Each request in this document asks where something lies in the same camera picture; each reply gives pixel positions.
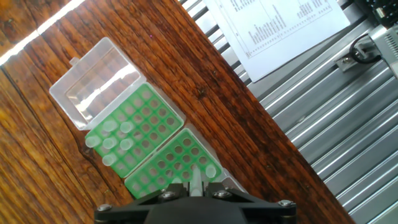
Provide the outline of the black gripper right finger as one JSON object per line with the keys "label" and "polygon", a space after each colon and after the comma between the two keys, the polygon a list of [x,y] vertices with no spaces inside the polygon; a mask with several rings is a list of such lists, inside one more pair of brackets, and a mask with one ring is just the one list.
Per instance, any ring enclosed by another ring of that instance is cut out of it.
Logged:
{"label": "black gripper right finger", "polygon": [[296,223],[296,203],[290,200],[268,202],[220,182],[208,182],[205,197],[216,202],[217,214],[240,223]]}

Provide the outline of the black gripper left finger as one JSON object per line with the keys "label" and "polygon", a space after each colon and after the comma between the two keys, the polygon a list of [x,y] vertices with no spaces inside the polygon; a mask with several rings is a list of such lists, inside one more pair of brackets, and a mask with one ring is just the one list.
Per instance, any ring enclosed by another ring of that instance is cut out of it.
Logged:
{"label": "black gripper left finger", "polygon": [[174,183],[126,205],[102,204],[95,210],[95,224],[144,223],[150,210],[156,205],[188,196],[189,183]]}

